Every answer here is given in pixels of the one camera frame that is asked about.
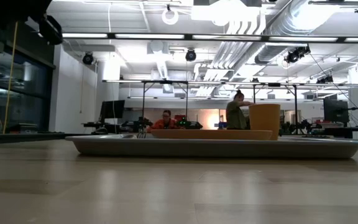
white wall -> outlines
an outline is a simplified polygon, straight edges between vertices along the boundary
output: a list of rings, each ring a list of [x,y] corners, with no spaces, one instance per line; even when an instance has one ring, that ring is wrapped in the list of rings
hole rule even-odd
[[[98,62],[98,83],[96,90],[96,101],[95,101],[95,115],[94,120],[97,121],[100,116],[100,109],[103,101],[112,101],[118,100],[119,94],[119,84],[118,83],[106,83],[102,82],[103,77],[107,75],[107,73],[112,73],[111,68],[108,65],[109,62]],[[118,76],[114,76],[119,79],[119,67],[118,71],[115,70],[114,73],[118,74]],[[105,122],[114,123],[113,119],[106,119]]]
[[[61,45],[55,47],[56,69],[52,78],[50,131],[90,133],[82,123],[95,120],[97,74],[66,53]]]

black object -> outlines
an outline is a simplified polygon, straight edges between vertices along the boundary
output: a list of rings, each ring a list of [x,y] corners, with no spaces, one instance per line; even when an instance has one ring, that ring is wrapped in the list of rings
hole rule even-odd
[[[183,127],[185,129],[201,129],[203,126],[198,121],[187,121],[185,117],[181,121],[177,121],[176,125],[178,127]]]
[[[334,78],[332,75],[328,75],[320,80],[317,80],[317,84],[319,83],[333,83],[334,82]]]
[[[142,127],[146,127],[146,126],[152,126],[153,123],[150,122],[149,119],[144,118],[143,117],[139,117],[138,121],[125,121],[122,125],[121,125],[121,131],[124,131],[125,129],[127,130],[127,132],[132,132],[132,133],[138,133],[140,129],[142,129]]]
[[[7,129],[10,134],[37,134],[38,126],[36,124],[19,123]]]
[[[52,0],[0,0],[0,29],[5,29],[8,23],[27,21],[31,17],[40,26],[40,34],[49,42],[57,45],[63,42],[62,27],[52,17],[47,15],[47,8]]]
[[[122,118],[125,100],[104,101],[100,110],[100,123],[104,124],[106,118]]]
[[[194,60],[196,60],[196,52],[194,51],[194,49],[188,49],[187,53],[186,53],[186,61],[188,62],[192,62]]]
[[[286,63],[295,63],[305,55],[310,54],[310,52],[309,45],[306,47],[297,47],[295,50],[288,52],[288,55],[284,58],[284,61],[286,61]]]
[[[324,99],[324,119],[331,122],[349,122],[347,102],[339,100]]]
[[[85,65],[92,65],[93,64],[93,53],[92,52],[87,52],[85,53],[85,56],[82,58],[82,62],[85,64]]]

person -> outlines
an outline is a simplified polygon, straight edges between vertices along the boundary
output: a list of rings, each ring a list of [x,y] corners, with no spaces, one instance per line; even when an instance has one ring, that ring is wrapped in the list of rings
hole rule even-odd
[[[156,121],[153,126],[147,129],[147,132],[153,129],[179,129],[177,126],[177,121],[171,119],[171,111],[165,110],[162,113],[162,119]]]
[[[226,106],[227,129],[247,129],[247,120],[240,107],[250,105],[253,105],[253,103],[244,101],[244,94],[237,90],[234,100]]]

security camera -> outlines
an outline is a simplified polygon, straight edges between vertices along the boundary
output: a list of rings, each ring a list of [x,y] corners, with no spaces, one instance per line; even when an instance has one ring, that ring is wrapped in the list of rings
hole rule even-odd
[[[82,58],[82,62],[85,65],[92,65],[93,63],[93,56],[92,56],[92,52],[87,52],[85,53],[85,56]]]
[[[192,62],[194,60],[196,60],[196,52],[194,51],[194,49],[188,49],[187,53],[186,53],[186,61],[188,62]]]

metal pole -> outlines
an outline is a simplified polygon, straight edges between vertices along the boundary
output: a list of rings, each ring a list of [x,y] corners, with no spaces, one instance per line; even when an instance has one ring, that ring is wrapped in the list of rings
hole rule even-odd
[[[142,107],[142,119],[144,120],[144,96],[146,94],[146,82],[143,83],[143,107]]]
[[[256,93],[255,93],[255,86],[256,86],[256,85],[254,85],[254,103],[256,103]]]
[[[298,97],[296,95],[296,85],[294,85],[293,87],[295,91],[295,133],[298,134]]]
[[[188,99],[189,99],[189,94],[188,94],[188,92],[189,92],[189,84],[187,83],[186,84],[186,120],[188,121],[188,118],[187,118],[187,104],[188,104]]]

